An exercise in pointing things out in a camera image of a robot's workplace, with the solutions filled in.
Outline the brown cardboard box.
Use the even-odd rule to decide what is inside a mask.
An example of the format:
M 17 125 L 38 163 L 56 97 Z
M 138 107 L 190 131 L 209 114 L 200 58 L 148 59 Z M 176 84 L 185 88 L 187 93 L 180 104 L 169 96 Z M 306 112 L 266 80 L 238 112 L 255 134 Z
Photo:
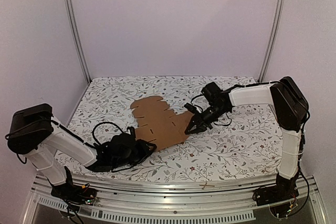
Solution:
M 136 139 L 155 144 L 157 151 L 187 140 L 184 131 L 193 116 L 191 112 L 176 114 L 158 95 L 136 100 L 130 109 L 138 124 Z

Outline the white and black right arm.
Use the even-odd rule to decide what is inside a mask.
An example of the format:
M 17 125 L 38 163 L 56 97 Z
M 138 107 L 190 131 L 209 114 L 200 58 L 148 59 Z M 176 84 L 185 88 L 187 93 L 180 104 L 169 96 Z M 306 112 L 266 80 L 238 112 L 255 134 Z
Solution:
M 208 101 L 208 108 L 199 112 L 196 106 L 186 103 L 192 118 L 185 134 L 203 133 L 233 107 L 250 104 L 267 104 L 274 110 L 282 131 L 282 155 L 276 184 L 254 191 L 257 205 L 268 205 L 298 196 L 296 180 L 302 174 L 300 160 L 305 145 L 305 124 L 310 118 L 309 104 L 291 77 L 279 81 L 235 85 L 222 90 L 215 82 L 207 84 L 201 95 Z

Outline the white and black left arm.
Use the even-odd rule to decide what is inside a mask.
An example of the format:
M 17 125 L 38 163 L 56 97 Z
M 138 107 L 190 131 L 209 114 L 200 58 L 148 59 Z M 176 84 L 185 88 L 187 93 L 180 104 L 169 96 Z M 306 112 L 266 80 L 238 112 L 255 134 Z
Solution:
M 10 132 L 5 138 L 12 152 L 24 156 L 47 178 L 52 196 L 76 205 L 92 205 L 96 201 L 97 190 L 89 184 L 75 185 L 71 171 L 56 160 L 51 147 L 94 173 L 133 168 L 156 150 L 155 144 L 137 139 L 133 127 L 104 143 L 95 137 L 94 143 L 90 144 L 63 126 L 53 116 L 52 107 L 47 103 L 15 112 Z

